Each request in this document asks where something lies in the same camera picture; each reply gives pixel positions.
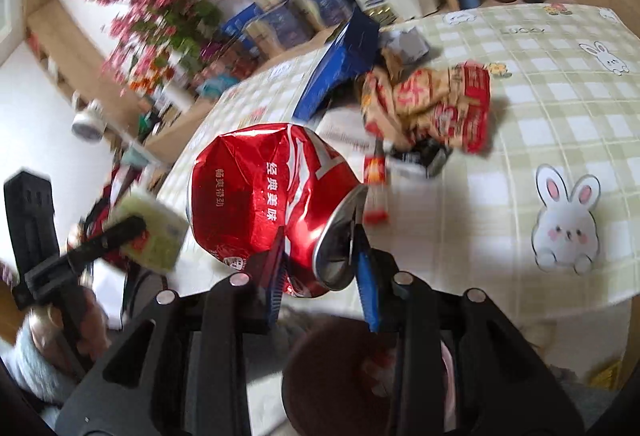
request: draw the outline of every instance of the tablecloth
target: tablecloth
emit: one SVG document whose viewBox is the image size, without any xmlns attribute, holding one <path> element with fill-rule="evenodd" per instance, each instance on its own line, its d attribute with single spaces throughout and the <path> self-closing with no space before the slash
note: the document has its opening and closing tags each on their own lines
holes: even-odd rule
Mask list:
<svg viewBox="0 0 640 436">
<path fill-rule="evenodd" d="M 390 251 L 402 269 L 435 289 L 485 289 L 515 322 L 580 313 L 635 295 L 640 287 L 640 39 L 611 10 L 578 5 L 492 7 L 394 28 L 413 27 L 431 45 L 428 66 L 473 59 L 489 67 L 492 145 L 480 156 L 455 152 L 442 174 L 429 181 L 392 175 L 392 220 L 368 230 L 372 245 Z M 184 214 L 193 162 L 215 136 L 252 123 L 290 121 L 325 50 L 228 91 L 158 198 Z M 555 168 L 558 178 L 551 184 L 547 178 L 539 191 L 536 171 L 543 165 Z M 597 179 L 589 196 L 582 191 L 572 196 L 574 185 L 588 174 Z M 532 238 L 539 218 L 553 206 L 542 195 L 546 188 L 547 200 L 549 192 L 556 196 L 554 186 L 560 200 L 574 198 L 575 204 L 584 198 L 582 206 L 590 207 L 594 218 L 593 268 L 582 275 L 573 269 L 544 271 L 536 262 Z M 557 227 L 557 234 L 549 230 L 550 239 L 571 230 L 574 241 L 587 235 L 575 225 Z M 189 235 L 175 282 L 178 291 L 194 293 L 228 272 Z M 360 311 L 353 285 L 320 299 L 288 301 L 348 315 Z"/>
</svg>

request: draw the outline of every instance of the crushed soda can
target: crushed soda can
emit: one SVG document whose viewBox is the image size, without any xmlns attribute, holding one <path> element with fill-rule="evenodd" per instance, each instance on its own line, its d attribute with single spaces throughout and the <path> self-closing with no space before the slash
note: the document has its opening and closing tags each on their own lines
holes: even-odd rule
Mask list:
<svg viewBox="0 0 640 436">
<path fill-rule="evenodd" d="M 318 297 L 353 280 L 351 235 L 366 195 L 310 129 L 259 124 L 220 135 L 198 155 L 188 207 L 196 242 L 236 270 L 284 226 L 285 292 Z"/>
</svg>

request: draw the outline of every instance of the cartoon rabbit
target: cartoon rabbit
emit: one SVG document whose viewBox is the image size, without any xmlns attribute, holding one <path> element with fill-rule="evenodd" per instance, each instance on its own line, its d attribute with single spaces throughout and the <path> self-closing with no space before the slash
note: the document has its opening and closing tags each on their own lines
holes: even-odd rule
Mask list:
<svg viewBox="0 0 640 436">
<path fill-rule="evenodd" d="M 600 16 L 606 20 L 616 24 L 620 23 L 620 19 L 616 16 L 616 13 L 613 10 L 601 8 L 598 12 L 600 13 Z"/>
<path fill-rule="evenodd" d="M 594 55 L 596 59 L 598 59 L 604 68 L 609 71 L 612 71 L 616 75 L 622 75 L 623 72 L 629 71 L 629 67 L 623 60 L 620 60 L 613 54 L 609 53 L 607 47 L 604 46 L 600 41 L 596 41 L 593 43 L 593 46 L 588 44 L 580 43 L 580 48 L 583 49 L 588 54 Z"/>
<path fill-rule="evenodd" d="M 600 241 L 591 215 L 600 197 L 600 182 L 587 174 L 567 197 L 562 177 L 550 165 L 536 172 L 538 194 L 546 208 L 540 211 L 531 242 L 540 270 L 574 269 L 578 275 L 591 270 Z"/>
<path fill-rule="evenodd" d="M 475 21 L 476 17 L 471 12 L 458 10 L 457 12 L 448 12 L 442 17 L 442 20 L 447 25 L 459 25 L 460 23 Z"/>
</svg>

